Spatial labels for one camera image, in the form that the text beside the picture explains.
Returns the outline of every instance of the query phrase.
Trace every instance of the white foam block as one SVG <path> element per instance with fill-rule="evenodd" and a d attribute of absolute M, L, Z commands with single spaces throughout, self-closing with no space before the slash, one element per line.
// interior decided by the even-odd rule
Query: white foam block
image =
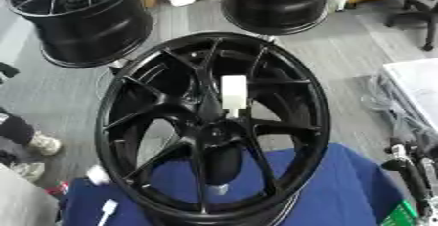
<path fill-rule="evenodd" d="M 246 76 L 224 75 L 221 81 L 222 108 L 230 111 L 246 109 L 248 98 Z"/>

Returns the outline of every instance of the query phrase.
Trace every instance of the chair wheel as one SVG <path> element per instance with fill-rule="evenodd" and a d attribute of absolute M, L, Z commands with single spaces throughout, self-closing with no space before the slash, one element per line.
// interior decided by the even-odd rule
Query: chair wheel
<path fill-rule="evenodd" d="M 422 47 L 424 51 L 432 51 L 434 49 L 434 46 L 432 44 L 426 44 L 424 47 Z"/>
<path fill-rule="evenodd" d="M 394 26 L 394 21 L 392 21 L 392 20 L 388 20 L 388 21 L 386 21 L 385 26 L 387 26 L 387 27 L 393 27 L 393 26 Z"/>
<path fill-rule="evenodd" d="M 405 4 L 402 7 L 402 10 L 404 10 L 404 11 L 409 11 L 410 9 L 411 9 L 411 5 L 409 5 L 409 4 Z"/>

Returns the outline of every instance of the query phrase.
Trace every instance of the blue fabric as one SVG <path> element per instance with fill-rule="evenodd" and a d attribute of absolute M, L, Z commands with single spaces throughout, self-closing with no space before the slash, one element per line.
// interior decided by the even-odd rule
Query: blue fabric
<path fill-rule="evenodd" d="M 267 153 L 276 176 L 289 165 L 293 150 Z M 212 203 L 224 203 L 256 193 L 262 187 L 260 171 L 248 155 L 243 171 L 230 184 L 224 196 L 209 194 Z M 193 202 L 194 178 L 187 164 L 170 162 L 153 176 L 153 186 L 171 196 Z M 119 208 L 106 226 L 151 225 L 144 213 L 115 185 L 96 187 L 85 179 L 70 185 L 65 200 L 65 226 L 95 226 L 107 199 L 119 202 Z M 284 222 L 306 226 L 378 225 L 402 201 L 403 197 L 375 163 L 339 144 L 330 144 L 314 177 L 303 189 L 295 209 Z"/>

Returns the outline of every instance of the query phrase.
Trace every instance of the white plug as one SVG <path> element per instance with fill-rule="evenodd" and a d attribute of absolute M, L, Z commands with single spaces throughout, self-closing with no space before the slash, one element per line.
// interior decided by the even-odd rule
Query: white plug
<path fill-rule="evenodd" d="M 102 212 L 104 214 L 102 215 L 102 218 L 99 221 L 98 226 L 104 226 L 105 223 L 107 222 L 108 218 L 110 218 L 110 216 L 115 213 L 115 210 L 117 209 L 117 207 L 118 207 L 118 202 L 116 202 L 112 199 L 108 199 L 105 202 L 104 206 L 102 207 Z"/>
<path fill-rule="evenodd" d="M 224 75 L 221 78 L 222 109 L 229 110 L 229 116 L 239 117 L 239 109 L 246 109 L 248 85 L 245 75 Z"/>
<path fill-rule="evenodd" d="M 94 185 L 108 184 L 111 182 L 110 177 L 105 170 L 99 165 L 94 165 L 87 171 L 87 177 Z"/>

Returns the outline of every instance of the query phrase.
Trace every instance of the white shoe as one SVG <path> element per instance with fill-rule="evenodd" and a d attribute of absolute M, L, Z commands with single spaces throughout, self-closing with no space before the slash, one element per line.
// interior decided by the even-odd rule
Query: white shoe
<path fill-rule="evenodd" d="M 37 149 L 41 155 L 52 156 L 61 149 L 63 144 L 58 139 L 45 136 L 40 131 L 36 131 L 29 146 Z"/>
<path fill-rule="evenodd" d="M 46 169 L 44 163 L 42 162 L 20 164 L 13 163 L 11 164 L 10 168 L 12 171 L 16 172 L 19 176 L 31 183 L 38 181 Z"/>

